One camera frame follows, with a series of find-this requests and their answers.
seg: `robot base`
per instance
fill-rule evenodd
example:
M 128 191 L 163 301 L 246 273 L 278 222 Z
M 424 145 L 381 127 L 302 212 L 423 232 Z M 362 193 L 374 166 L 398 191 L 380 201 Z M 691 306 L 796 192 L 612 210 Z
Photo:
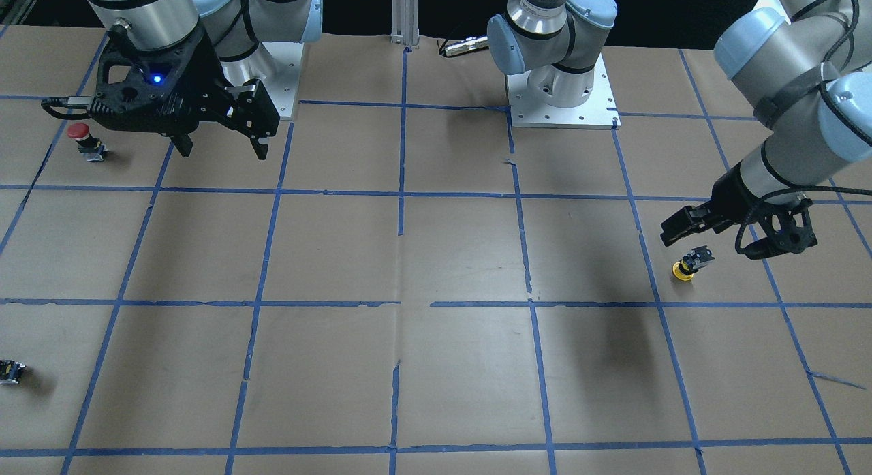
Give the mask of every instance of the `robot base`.
M 611 83 L 602 56 L 595 66 L 597 84 L 591 96 L 576 108 L 555 108 L 536 99 L 527 89 L 530 72 L 505 77 L 514 127 L 551 127 L 563 129 L 611 129 L 621 126 L 614 104 Z
M 263 43 L 268 54 L 255 53 L 252 57 L 233 63 L 221 63 L 224 74 L 236 85 L 259 78 L 264 82 L 270 99 L 282 121 L 290 121 L 296 114 L 297 93 L 300 87 L 305 44 L 296 42 Z

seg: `yellow ring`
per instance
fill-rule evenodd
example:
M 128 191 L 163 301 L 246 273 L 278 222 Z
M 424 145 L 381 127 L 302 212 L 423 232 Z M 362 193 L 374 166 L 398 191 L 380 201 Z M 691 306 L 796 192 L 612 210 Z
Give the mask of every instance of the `yellow ring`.
M 681 262 L 676 262 L 675 264 L 673 264 L 672 275 L 674 275 L 675 277 L 678 277 L 679 280 L 684 281 L 684 282 L 688 282 L 689 280 L 693 279 L 694 274 L 691 274 L 688 276 L 687 274 L 682 273 L 682 271 L 679 270 L 679 264 L 681 264 Z

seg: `white mounting plate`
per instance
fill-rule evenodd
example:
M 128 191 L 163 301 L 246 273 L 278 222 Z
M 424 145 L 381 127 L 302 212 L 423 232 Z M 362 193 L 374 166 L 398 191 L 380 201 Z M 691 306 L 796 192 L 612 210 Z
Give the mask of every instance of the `white mounting plate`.
M 576 108 L 555 108 L 540 102 L 527 90 L 525 74 L 505 77 L 508 102 L 512 108 L 514 127 L 551 127 L 563 129 L 611 129 L 621 126 L 621 118 L 614 104 L 614 93 L 600 55 L 595 66 L 597 80 L 588 101 Z
M 305 44 L 298 42 L 265 42 L 264 47 L 275 59 L 277 74 L 264 81 L 270 99 L 282 121 L 290 121 L 296 114 L 296 96 L 300 88 L 300 72 Z

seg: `black background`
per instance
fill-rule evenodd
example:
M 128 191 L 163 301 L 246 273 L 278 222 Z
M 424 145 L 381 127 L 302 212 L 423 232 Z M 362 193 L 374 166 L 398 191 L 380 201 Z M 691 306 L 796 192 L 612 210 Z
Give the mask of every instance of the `black background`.
M 615 0 L 613 46 L 712 49 L 720 34 L 757 0 Z M 505 0 L 420 0 L 420 33 L 462 38 L 484 35 Z M 324 0 L 324 31 L 345 35 L 390 33 L 390 0 Z M 40 0 L 28 25 L 99 27 L 85 0 Z

